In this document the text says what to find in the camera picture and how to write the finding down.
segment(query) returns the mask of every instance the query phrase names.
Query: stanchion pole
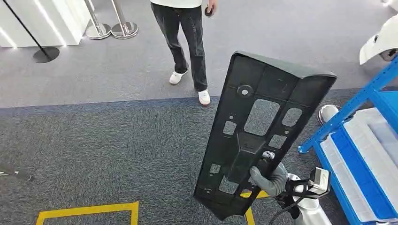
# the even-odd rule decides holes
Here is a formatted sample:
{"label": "stanchion pole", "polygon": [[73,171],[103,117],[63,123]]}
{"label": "stanchion pole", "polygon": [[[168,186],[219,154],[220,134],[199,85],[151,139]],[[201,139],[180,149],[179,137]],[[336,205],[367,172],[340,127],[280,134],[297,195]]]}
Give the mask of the stanchion pole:
{"label": "stanchion pole", "polygon": [[119,23],[112,27],[112,35],[117,39],[128,39],[137,35],[138,26],[135,23],[126,22],[123,16],[119,0],[112,0]]}
{"label": "stanchion pole", "polygon": [[38,41],[36,40],[36,38],[32,35],[32,33],[28,30],[28,28],[25,26],[25,24],[22,22],[22,20],[19,18],[19,16],[14,12],[14,10],[12,9],[12,7],[8,4],[8,2],[6,0],[3,0],[4,4],[6,4],[6,6],[8,7],[8,9],[12,12],[12,14],[15,16],[15,18],[18,20],[18,22],[23,26],[23,28],[25,29],[25,31],[29,34],[29,36],[33,39],[33,41],[36,43],[36,45],[39,47],[39,51],[35,52],[33,54],[33,59],[37,62],[37,63],[46,63],[46,62],[50,62],[53,61],[54,59],[56,59],[58,57],[58,55],[60,54],[60,50],[56,47],[46,47],[43,48]]}
{"label": "stanchion pole", "polygon": [[94,9],[90,0],[84,0],[88,11],[90,12],[91,23],[87,30],[86,35],[91,40],[100,40],[107,38],[111,35],[111,27],[104,23],[98,23],[97,17],[95,16]]}

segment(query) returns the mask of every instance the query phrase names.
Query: gray robotic glove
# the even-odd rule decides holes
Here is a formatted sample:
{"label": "gray robotic glove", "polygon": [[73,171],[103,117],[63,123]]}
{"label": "gray robotic glove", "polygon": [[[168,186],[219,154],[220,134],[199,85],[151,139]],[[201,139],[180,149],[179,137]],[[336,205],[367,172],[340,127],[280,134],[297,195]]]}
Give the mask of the gray robotic glove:
{"label": "gray robotic glove", "polygon": [[[264,153],[264,160],[273,158],[269,153]],[[254,183],[265,191],[269,196],[278,196],[285,190],[286,182],[288,180],[287,171],[282,163],[271,174],[269,179],[263,177],[259,169],[255,166],[250,168],[250,175]]]}

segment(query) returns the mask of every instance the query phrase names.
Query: black cable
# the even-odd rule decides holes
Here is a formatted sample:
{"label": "black cable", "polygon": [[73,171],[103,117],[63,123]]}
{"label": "black cable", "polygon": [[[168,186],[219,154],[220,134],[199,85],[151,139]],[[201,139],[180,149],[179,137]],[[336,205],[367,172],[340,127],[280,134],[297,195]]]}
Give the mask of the black cable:
{"label": "black cable", "polygon": [[288,207],[286,207],[286,208],[282,209],[281,211],[277,212],[277,213],[271,218],[271,220],[269,221],[268,225],[272,225],[272,224],[274,223],[275,219],[276,219],[279,215],[281,215],[283,212],[286,212],[287,210],[289,210],[289,209],[295,207],[295,206],[296,206],[301,200],[303,200],[303,199],[304,199],[304,196],[301,196],[297,201],[293,202],[293,203],[290,204]]}

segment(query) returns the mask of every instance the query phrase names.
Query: black jeans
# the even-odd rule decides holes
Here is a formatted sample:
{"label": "black jeans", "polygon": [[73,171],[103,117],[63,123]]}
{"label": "black jeans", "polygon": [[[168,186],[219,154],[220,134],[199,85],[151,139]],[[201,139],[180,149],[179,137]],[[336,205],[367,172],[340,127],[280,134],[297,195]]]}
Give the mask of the black jeans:
{"label": "black jeans", "polygon": [[157,4],[152,5],[161,31],[166,38],[168,47],[173,54],[177,73],[183,74],[188,70],[183,49],[178,41],[178,30],[183,28],[189,46],[191,58],[191,72],[196,91],[207,89],[205,51],[203,49],[202,7],[171,8]]}

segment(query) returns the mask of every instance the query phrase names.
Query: yellow tape marking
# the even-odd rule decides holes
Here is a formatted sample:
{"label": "yellow tape marking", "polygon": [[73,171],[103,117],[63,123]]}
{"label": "yellow tape marking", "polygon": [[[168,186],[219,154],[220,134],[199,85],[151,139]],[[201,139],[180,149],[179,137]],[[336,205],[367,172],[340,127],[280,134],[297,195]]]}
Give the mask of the yellow tape marking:
{"label": "yellow tape marking", "polygon": [[[243,198],[248,198],[250,197],[251,194],[252,194],[251,192],[247,192],[240,194],[240,196],[242,196]],[[257,195],[256,198],[266,198],[266,197],[269,197],[269,195],[264,191],[260,191],[260,193]],[[245,213],[245,216],[246,216],[247,225],[255,225],[252,208],[249,207],[249,209]]]}
{"label": "yellow tape marking", "polygon": [[89,207],[63,209],[63,210],[43,211],[39,213],[36,225],[43,225],[44,220],[48,218],[70,217],[70,216],[79,216],[79,215],[87,215],[94,213],[119,212],[119,211],[131,211],[130,225],[138,225],[138,205],[139,205],[138,202],[134,202],[134,203],[99,205],[99,206],[89,206]]}

